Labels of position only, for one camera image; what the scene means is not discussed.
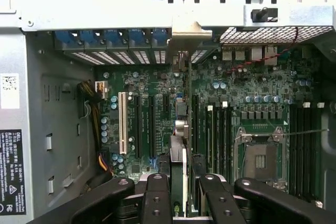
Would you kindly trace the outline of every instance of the barcode sticker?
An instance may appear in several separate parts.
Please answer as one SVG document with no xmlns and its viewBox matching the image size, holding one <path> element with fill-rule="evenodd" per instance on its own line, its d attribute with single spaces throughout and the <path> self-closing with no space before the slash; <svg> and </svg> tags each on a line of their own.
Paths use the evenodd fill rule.
<svg viewBox="0 0 336 224">
<path fill-rule="evenodd" d="M 20 108 L 18 73 L 0 74 L 0 101 L 1 101 L 1 109 Z"/>
</svg>

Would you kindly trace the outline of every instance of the motherboard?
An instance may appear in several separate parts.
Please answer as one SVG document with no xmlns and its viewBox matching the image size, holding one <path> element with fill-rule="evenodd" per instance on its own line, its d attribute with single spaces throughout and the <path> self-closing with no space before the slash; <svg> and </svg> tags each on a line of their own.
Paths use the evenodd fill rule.
<svg viewBox="0 0 336 224">
<path fill-rule="evenodd" d="M 191 74 L 171 65 L 97 67 L 96 85 L 108 87 L 100 103 L 102 152 L 115 175 L 137 182 L 158 172 L 175 135 L 205 157 L 207 173 L 230 183 L 246 176 L 292 194 L 318 194 L 318 134 L 305 132 L 320 129 L 320 55 L 302 47 L 249 62 L 277 51 L 224 48 Z M 191 139 L 183 132 L 188 111 Z"/>
</svg>

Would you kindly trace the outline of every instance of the black label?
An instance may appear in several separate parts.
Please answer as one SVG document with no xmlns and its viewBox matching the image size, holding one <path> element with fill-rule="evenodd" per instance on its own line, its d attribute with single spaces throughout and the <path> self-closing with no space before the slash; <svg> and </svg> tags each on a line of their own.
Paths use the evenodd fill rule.
<svg viewBox="0 0 336 224">
<path fill-rule="evenodd" d="M 0 191 L 0 216 L 26 214 L 21 130 L 0 130 Z"/>
</svg>

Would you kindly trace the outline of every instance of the label sticker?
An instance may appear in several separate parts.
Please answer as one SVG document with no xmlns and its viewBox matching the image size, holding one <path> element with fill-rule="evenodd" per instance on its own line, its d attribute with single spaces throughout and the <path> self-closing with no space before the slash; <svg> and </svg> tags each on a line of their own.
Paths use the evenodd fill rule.
<svg viewBox="0 0 336 224">
<path fill-rule="evenodd" d="M 18 73 L 0 74 L 0 100 L 1 100 L 1 109 L 20 108 Z"/>
<path fill-rule="evenodd" d="M 26 214 L 21 130 L 0 130 L 0 192 L 0 216 Z"/>
</svg>

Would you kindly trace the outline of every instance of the white pci slot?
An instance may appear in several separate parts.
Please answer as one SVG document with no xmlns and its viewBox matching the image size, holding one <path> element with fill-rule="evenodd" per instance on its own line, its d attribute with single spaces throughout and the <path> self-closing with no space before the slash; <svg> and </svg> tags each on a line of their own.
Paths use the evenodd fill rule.
<svg viewBox="0 0 336 224">
<path fill-rule="evenodd" d="M 127 93 L 118 93 L 119 101 L 119 154 L 127 154 Z"/>
</svg>

